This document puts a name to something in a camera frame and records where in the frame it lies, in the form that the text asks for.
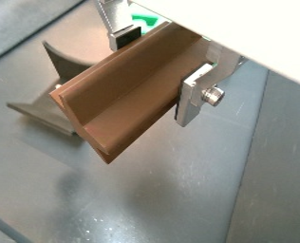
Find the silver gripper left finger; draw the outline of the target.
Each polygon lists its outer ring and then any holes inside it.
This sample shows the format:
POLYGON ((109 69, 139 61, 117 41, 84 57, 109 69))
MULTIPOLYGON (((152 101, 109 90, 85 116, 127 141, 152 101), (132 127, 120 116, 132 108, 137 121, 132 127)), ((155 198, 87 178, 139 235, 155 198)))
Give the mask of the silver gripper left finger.
POLYGON ((140 27, 132 22, 127 0, 95 0, 103 24, 108 32, 109 48, 119 50, 140 36, 140 27))

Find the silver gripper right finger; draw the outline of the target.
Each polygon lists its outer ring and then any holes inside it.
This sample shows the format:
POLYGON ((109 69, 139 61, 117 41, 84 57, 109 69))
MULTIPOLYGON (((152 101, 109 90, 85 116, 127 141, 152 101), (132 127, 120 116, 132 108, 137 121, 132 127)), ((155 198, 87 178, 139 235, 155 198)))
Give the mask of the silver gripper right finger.
POLYGON ((175 109, 175 121, 185 126, 199 114, 204 103, 216 106, 224 92, 216 84, 234 74, 243 64, 243 57, 215 42, 209 42, 207 61, 181 79, 179 101, 175 109))

